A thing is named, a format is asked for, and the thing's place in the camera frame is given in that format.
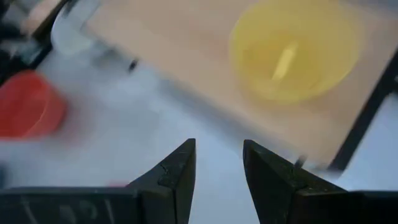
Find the white object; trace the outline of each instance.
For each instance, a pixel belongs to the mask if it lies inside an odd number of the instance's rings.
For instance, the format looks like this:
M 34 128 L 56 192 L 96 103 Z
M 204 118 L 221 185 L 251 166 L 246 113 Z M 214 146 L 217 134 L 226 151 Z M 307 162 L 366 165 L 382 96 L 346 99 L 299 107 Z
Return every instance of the white object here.
M 72 57 L 90 49 L 96 42 L 95 38 L 81 30 L 86 20 L 84 17 L 88 17 L 93 9 L 83 7 L 78 3 L 66 16 L 65 7 L 55 19 L 51 31 L 51 42 L 57 52 Z

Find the white table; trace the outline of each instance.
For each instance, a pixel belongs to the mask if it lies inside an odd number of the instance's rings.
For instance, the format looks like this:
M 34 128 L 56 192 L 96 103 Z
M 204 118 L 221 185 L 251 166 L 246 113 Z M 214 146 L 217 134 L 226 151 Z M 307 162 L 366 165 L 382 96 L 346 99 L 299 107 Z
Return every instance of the white table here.
M 197 180 L 190 223 L 258 223 L 242 162 L 243 139 L 267 139 L 129 61 L 82 65 L 52 52 L 40 70 L 69 110 L 54 136 L 0 142 L 9 186 L 105 186 L 139 177 L 187 138 L 197 139 Z M 348 189 L 398 190 L 398 97 L 379 110 L 348 169 L 326 177 Z M 281 149 L 276 153 L 294 161 Z

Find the translucent yellow bowl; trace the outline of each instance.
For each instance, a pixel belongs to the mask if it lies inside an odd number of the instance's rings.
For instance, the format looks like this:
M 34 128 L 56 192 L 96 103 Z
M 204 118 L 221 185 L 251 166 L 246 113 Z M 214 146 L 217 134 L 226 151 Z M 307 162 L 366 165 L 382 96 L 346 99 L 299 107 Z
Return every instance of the translucent yellow bowl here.
M 359 57 L 359 30 L 337 1 L 261 1 L 236 23 L 229 58 L 257 96 L 297 102 L 349 74 Z

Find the red object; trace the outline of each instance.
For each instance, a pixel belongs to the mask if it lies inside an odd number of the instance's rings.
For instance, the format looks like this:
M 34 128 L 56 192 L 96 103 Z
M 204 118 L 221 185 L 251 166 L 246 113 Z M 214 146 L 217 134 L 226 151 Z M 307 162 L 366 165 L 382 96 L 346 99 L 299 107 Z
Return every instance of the red object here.
M 0 139 L 50 134 L 66 107 L 65 100 L 35 71 L 20 72 L 0 87 Z

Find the wooden board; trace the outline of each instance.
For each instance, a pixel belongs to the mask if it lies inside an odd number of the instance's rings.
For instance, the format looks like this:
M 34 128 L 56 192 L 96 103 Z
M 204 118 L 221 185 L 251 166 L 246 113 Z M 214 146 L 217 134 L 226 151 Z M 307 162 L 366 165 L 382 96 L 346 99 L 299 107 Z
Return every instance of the wooden board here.
M 86 26 L 267 139 L 328 165 L 397 47 L 398 21 L 380 9 L 347 6 L 366 28 L 366 47 L 351 74 L 314 100 L 259 106 L 242 92 L 228 62 L 229 33 L 253 2 L 112 0 L 104 2 Z
M 64 0 L 41 0 L 30 11 L 27 19 L 21 24 L 21 30 L 32 35 L 36 30 L 51 16 L 51 14 L 60 9 Z

